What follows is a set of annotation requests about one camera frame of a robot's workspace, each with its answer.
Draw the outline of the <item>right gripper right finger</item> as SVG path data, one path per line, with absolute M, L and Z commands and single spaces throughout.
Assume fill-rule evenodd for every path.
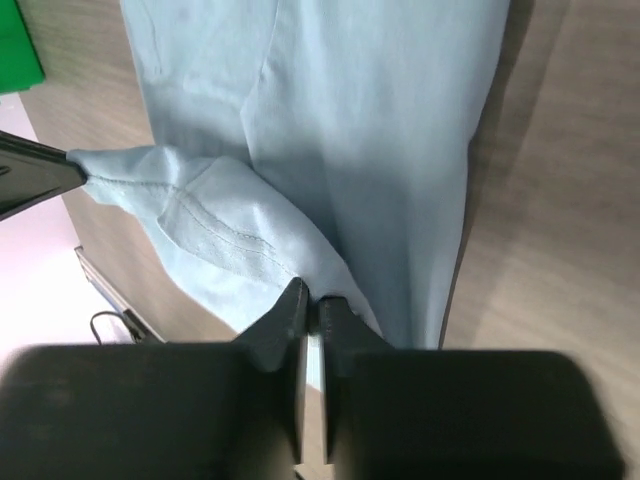
M 621 479 L 625 459 L 570 357 L 397 349 L 342 298 L 318 305 L 327 460 L 339 479 Z

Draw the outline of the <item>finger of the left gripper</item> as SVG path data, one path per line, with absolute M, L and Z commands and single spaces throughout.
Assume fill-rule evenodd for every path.
M 51 169 L 69 168 L 66 152 L 2 131 L 1 169 L 9 170 L 19 163 Z
M 19 163 L 1 169 L 1 217 L 10 218 L 39 203 L 83 186 L 87 176 L 74 163 L 51 169 Z

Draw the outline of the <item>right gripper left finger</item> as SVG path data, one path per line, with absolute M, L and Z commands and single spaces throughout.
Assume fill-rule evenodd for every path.
M 38 346 L 1 378 L 5 479 L 291 479 L 309 291 L 229 342 Z

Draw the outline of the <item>blue grey t shirt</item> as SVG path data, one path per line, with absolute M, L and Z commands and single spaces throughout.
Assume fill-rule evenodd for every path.
M 177 286 L 241 331 L 303 279 L 439 345 L 505 1 L 125 1 L 154 142 L 72 151 Z

